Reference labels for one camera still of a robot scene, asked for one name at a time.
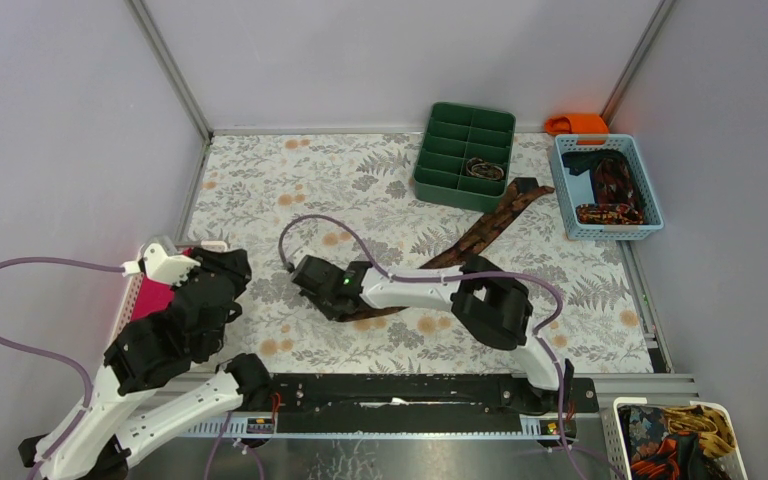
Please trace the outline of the brown red floral tie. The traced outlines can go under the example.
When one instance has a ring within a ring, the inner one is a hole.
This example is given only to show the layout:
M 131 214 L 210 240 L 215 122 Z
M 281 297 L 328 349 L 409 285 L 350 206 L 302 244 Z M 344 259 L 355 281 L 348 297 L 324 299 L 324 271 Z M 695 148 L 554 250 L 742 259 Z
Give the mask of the brown red floral tie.
M 438 269 L 464 264 L 486 250 L 533 202 L 555 192 L 533 177 L 516 177 L 493 212 L 485 213 L 451 247 L 420 266 Z

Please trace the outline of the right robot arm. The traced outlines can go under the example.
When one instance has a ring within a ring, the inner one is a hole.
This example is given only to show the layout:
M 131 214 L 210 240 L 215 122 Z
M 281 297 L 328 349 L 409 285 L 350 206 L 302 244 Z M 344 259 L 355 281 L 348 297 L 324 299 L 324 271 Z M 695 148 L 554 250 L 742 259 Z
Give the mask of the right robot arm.
M 528 413 L 557 412 L 573 398 L 574 368 L 540 338 L 528 288 L 484 257 L 443 268 L 384 270 L 371 261 L 340 268 L 306 256 L 290 274 L 301 296 L 331 321 L 356 322 L 409 308 L 453 315 L 476 341 L 519 359 L 527 385 L 510 396 L 521 398 Z

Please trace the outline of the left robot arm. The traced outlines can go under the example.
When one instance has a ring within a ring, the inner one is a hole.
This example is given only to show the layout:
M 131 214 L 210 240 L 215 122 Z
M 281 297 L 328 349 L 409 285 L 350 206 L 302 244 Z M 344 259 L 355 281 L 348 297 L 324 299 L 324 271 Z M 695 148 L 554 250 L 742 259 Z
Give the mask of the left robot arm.
M 53 432 L 23 440 L 22 463 L 44 479 L 123 479 L 130 468 L 195 424 L 239 407 L 256 411 L 272 379 L 255 354 L 239 354 L 202 385 L 146 413 L 138 408 L 223 347 L 252 279 L 243 249 L 181 254 L 158 241 L 120 267 L 169 286 L 167 306 L 129 321 L 111 342 L 86 400 Z

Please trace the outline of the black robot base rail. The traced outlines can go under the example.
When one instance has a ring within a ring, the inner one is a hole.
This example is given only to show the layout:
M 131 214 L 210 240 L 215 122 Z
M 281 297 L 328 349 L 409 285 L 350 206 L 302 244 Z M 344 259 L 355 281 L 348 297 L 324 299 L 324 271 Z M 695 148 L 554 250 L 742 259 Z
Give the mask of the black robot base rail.
M 515 434 L 527 418 L 596 413 L 588 378 L 556 394 L 511 374 L 277 374 L 237 413 L 262 414 L 280 434 Z

